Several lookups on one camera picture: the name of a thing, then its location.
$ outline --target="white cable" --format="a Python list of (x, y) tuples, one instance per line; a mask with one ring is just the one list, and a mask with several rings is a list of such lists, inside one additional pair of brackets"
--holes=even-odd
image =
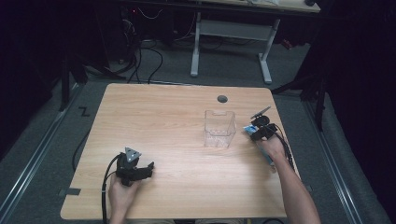
[(189, 35), (189, 34), (190, 34), (191, 30), (192, 30), (192, 27), (194, 26), (195, 17), (196, 17), (196, 13), (194, 13), (194, 17), (192, 18), (192, 22), (191, 22), (191, 26), (190, 26), (189, 31), (188, 31), (183, 37), (181, 37), (181, 38), (179, 38), (179, 39), (175, 39), (175, 40), (182, 40), (182, 39), (185, 39), (185, 38), (191, 36), (191, 35)]
[(131, 27), (132, 27), (132, 32), (134, 33), (134, 25), (128, 20), (123, 19), (122, 21), (125, 21), (126, 23), (129, 24), (128, 32), (129, 32), (129, 29), (131, 29)]
[(139, 9), (139, 11), (142, 13), (142, 15), (143, 15), (144, 17), (146, 17), (147, 19), (150, 19), (150, 20), (155, 20), (155, 19), (157, 19), (157, 18), (160, 16), (160, 13), (163, 11), (163, 10), (161, 9), (161, 10), (158, 11), (157, 16), (155, 16), (155, 17), (149, 17), (149, 16), (146, 16), (146, 15), (145, 15), (145, 13), (142, 11), (142, 9), (140, 9), (140, 7), (139, 7), (138, 9)]

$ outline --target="transparent box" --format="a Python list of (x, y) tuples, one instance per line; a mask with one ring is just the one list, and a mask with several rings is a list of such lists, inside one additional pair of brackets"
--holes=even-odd
[(228, 147), (235, 135), (235, 113), (233, 111), (205, 111), (205, 146)]

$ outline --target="wire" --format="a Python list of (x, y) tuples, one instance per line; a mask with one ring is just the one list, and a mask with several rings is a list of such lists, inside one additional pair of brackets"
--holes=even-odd
[(88, 134), (90, 133), (90, 131), (91, 131), (91, 129), (89, 129), (89, 130), (87, 131), (87, 133), (84, 135), (84, 137), (81, 139), (81, 141), (79, 142), (79, 144), (78, 144), (78, 146), (76, 147), (75, 152), (74, 152), (74, 154), (73, 154), (72, 167), (73, 167), (73, 171), (74, 171), (74, 172), (75, 172), (76, 169), (77, 169), (77, 166), (76, 166), (76, 156), (77, 156), (78, 149), (81, 147), (81, 145), (82, 145), (82, 143), (85, 141), (85, 139), (87, 139)]
[(161, 62), (160, 62), (160, 65), (158, 65), (158, 67), (154, 70), (154, 72), (152, 72), (150, 75), (149, 75), (149, 77), (148, 77), (148, 84), (150, 83), (150, 81), (151, 81), (151, 78), (152, 78), (152, 76), (154, 76), (154, 74), (161, 68), (161, 66), (163, 65), (163, 56), (161, 55), (161, 53), (160, 52), (158, 52), (157, 50), (155, 50), (155, 49), (147, 49), (147, 50), (151, 50), (151, 51), (153, 51), (153, 52), (156, 52), (158, 55), (160, 55), (160, 57), (161, 57)]
[(283, 145), (283, 148), (285, 149), (285, 156), (289, 161), (289, 165), (290, 167), (293, 169), (293, 171), (295, 171), (294, 169), (294, 163), (293, 163), (293, 157), (291, 156), (291, 152), (290, 152), (290, 147), (288, 145), (288, 143), (285, 141), (285, 138), (283, 136), (282, 131), (281, 134), (282, 136), (280, 136), (277, 132), (275, 132), (274, 130), (270, 129), (269, 127), (267, 127), (267, 125), (264, 126), (267, 130), (269, 130), (270, 132), (272, 132), (277, 138), (279, 138), (280, 142)]
[(144, 49), (153, 49), (154, 47), (157, 46), (157, 40), (156, 39), (146, 39), (146, 40), (143, 40), (142, 42), (145, 42), (145, 43), (154, 42), (154, 44), (152, 46), (144, 47)]
[[(132, 54), (132, 56), (131, 56), (130, 61), (128, 62), (128, 64), (125, 67), (123, 67), (120, 70), (117, 70), (115, 72), (111, 72), (109, 69), (107, 69), (107, 70), (115, 75), (119, 75), (119, 74), (122, 74), (124, 72), (131, 70), (136, 64), (136, 57), (133, 54), (133, 48), (130, 48), (130, 51), (128, 54)], [(88, 73), (93, 74), (95, 76), (102, 76), (104, 74), (103, 72), (99, 72), (99, 73), (94, 72), (94, 71), (88, 69), (88, 67), (85, 67), (85, 71), (87, 71)]]
[(133, 25), (130, 21), (126, 20), (126, 19), (122, 19), (122, 21), (125, 21), (126, 23), (129, 24), (128, 30), (127, 30), (126, 32), (129, 32), (129, 30), (130, 30), (131, 27), (132, 27), (132, 33), (134, 34), (134, 25)]
[(190, 26), (189, 31), (183, 37), (181, 37), (179, 39), (175, 39), (175, 41), (182, 40), (182, 39), (185, 39), (185, 38), (189, 38), (189, 37), (192, 36), (192, 35), (190, 35), (190, 32), (192, 30), (192, 27), (194, 26), (195, 18), (196, 18), (196, 12), (194, 13), (194, 17), (192, 18), (192, 22), (191, 22), (191, 26)]
[(194, 37), (194, 35), (190, 35), (190, 36), (187, 36), (187, 37), (184, 37), (184, 38), (180, 38), (180, 39), (178, 39), (177, 41), (174, 41), (173, 43), (174, 43), (175, 45), (178, 45), (178, 46), (181, 46), (181, 47), (192, 46), (192, 45), (195, 44), (195, 42), (194, 42), (193, 40), (192, 40), (192, 41), (189, 40), (189, 42), (184, 41), (184, 42), (187, 42), (187, 44), (180, 44), (180, 42), (182, 42), (183, 40), (187, 40), (187, 39), (192, 38), (192, 37)]
[(214, 48), (206, 48), (204, 46), (204, 43), (201, 43), (202, 41), (200, 41), (200, 47), (203, 48), (203, 49), (218, 49), (218, 48), (220, 48), (223, 45), (223, 43), (224, 43), (224, 37), (222, 37), (222, 36), (216, 36), (216, 37), (211, 36), (211, 37), (209, 37), (207, 39), (210, 40), (210, 39), (216, 39), (216, 38), (219, 38), (219, 44), (217, 46), (215, 46)]
[(230, 41), (227, 38), (227, 39), (224, 40), (224, 42), (228, 43), (228, 44), (238, 45), (238, 46), (245, 46), (245, 45), (248, 45), (248, 44), (254, 44), (254, 43), (259, 42), (259, 41), (258, 40), (254, 40), (254, 39), (249, 39), (249, 40), (245, 40), (245, 42), (243, 42), (243, 43), (238, 43), (238, 42), (235, 42), (235, 41)]
[(134, 75), (136, 75), (137, 83), (141, 84), (141, 83), (140, 83), (139, 76), (138, 76), (138, 74), (137, 74), (137, 70), (139, 69), (141, 63), (142, 63), (142, 49), (141, 49), (140, 46), (139, 46), (139, 63), (137, 64), (136, 68), (135, 68), (134, 71), (132, 72), (132, 74), (131, 74), (131, 76), (129, 77), (127, 83), (130, 83), (131, 80), (132, 80), (132, 78), (134, 77)]
[(268, 218), (268, 219), (266, 219), (262, 224), (266, 224), (266, 223), (268, 223), (268, 222), (270, 222), (270, 221), (277, 221), (277, 222), (283, 224), (283, 221), (280, 220), (279, 218)]
[(161, 10), (158, 11), (158, 13), (157, 13), (157, 15), (156, 15), (155, 17), (149, 17), (149, 16), (146, 16), (146, 14), (142, 11), (142, 9), (140, 9), (140, 7), (139, 7), (138, 9), (139, 9), (139, 11), (142, 13), (142, 15), (143, 15), (144, 17), (146, 17), (147, 19), (149, 19), (149, 20), (155, 20), (155, 19), (157, 19), (157, 18), (160, 16), (161, 12), (163, 11), (163, 10), (161, 9)]
[(103, 215), (103, 223), (107, 224), (107, 210), (106, 210), (106, 182), (107, 179), (110, 177), (108, 174), (108, 171), (110, 170), (111, 165), (114, 163), (115, 160), (117, 160), (120, 157), (120, 155), (117, 155), (114, 157), (114, 159), (110, 162), (110, 164), (107, 166), (105, 177), (103, 178), (103, 184), (102, 184), (102, 215)]

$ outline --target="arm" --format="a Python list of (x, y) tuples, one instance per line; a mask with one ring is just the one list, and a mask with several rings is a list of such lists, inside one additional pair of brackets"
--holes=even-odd
[(320, 223), (314, 201), (300, 178), (291, 169), (280, 140), (273, 136), (267, 141), (259, 141), (259, 144), (262, 144), (274, 161), (279, 174), (286, 215), (290, 223)]
[(131, 187), (121, 184), (121, 179), (116, 175), (111, 176), (108, 197), (111, 204), (111, 224), (121, 224), (125, 222), (126, 214), (134, 201), (134, 195), (139, 188), (141, 180), (135, 181)]

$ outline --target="wooden table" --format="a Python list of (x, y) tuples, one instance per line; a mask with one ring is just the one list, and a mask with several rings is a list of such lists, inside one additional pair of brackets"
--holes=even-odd
[[(285, 217), (278, 174), (243, 130), (268, 105), (265, 115), (283, 129), (265, 88), (108, 85), (70, 185), (81, 192), (66, 196), (62, 218), (102, 218), (103, 177), (125, 147), (142, 153), (138, 167), (155, 162), (128, 218)], [(235, 113), (229, 147), (204, 146), (212, 109)]]
[(278, 0), (279, 4), (276, 5), (265, 0), (251, 0), (253, 5), (249, 4), (248, 0), (200, 0), (202, 2), (211, 2), (218, 4), (229, 4), (249, 7), (266, 7), (279, 10), (291, 10), (300, 12), (314, 12), (319, 13), (320, 7), (318, 4), (314, 4), (312, 7), (306, 5), (304, 0)]

